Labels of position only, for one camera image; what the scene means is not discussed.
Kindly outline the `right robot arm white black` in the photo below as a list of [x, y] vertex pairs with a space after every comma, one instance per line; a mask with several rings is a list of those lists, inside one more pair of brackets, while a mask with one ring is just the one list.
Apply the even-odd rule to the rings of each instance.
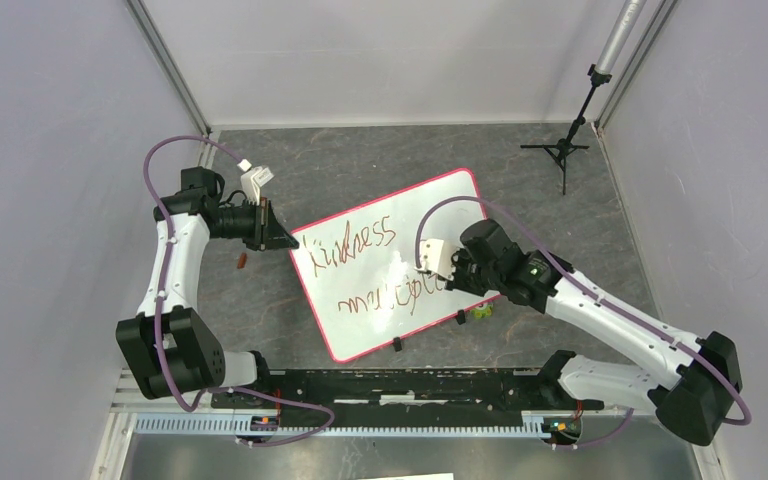
[[736, 344], [713, 331], [684, 331], [627, 304], [549, 252], [525, 252], [503, 227], [485, 219], [457, 245], [423, 245], [423, 266], [449, 290], [483, 296], [497, 292], [515, 305], [561, 320], [610, 346], [627, 364], [558, 351], [537, 382], [540, 400], [562, 408], [596, 400], [652, 413], [677, 437], [710, 445], [728, 414], [741, 406], [743, 382]]

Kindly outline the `whiteboard with pink frame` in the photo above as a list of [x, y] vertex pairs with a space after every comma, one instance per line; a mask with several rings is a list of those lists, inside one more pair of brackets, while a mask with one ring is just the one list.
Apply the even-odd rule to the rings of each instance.
[[485, 218], [460, 168], [293, 231], [291, 258], [330, 357], [346, 363], [425, 330], [482, 298], [420, 274], [416, 232], [456, 242]]

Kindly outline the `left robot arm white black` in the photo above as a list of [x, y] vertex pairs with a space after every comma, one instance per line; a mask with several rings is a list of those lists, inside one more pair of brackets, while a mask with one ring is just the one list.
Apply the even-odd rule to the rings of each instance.
[[210, 240], [238, 239], [251, 251], [299, 246], [261, 194], [271, 170], [246, 160], [238, 166], [241, 204], [222, 199], [220, 174], [193, 167], [182, 171], [180, 190], [162, 198], [153, 212], [158, 243], [150, 283], [135, 316], [116, 327], [117, 344], [150, 400], [222, 387], [236, 387], [238, 397], [255, 408], [273, 397], [274, 381], [265, 374], [262, 356], [225, 352], [197, 312], [201, 260]]

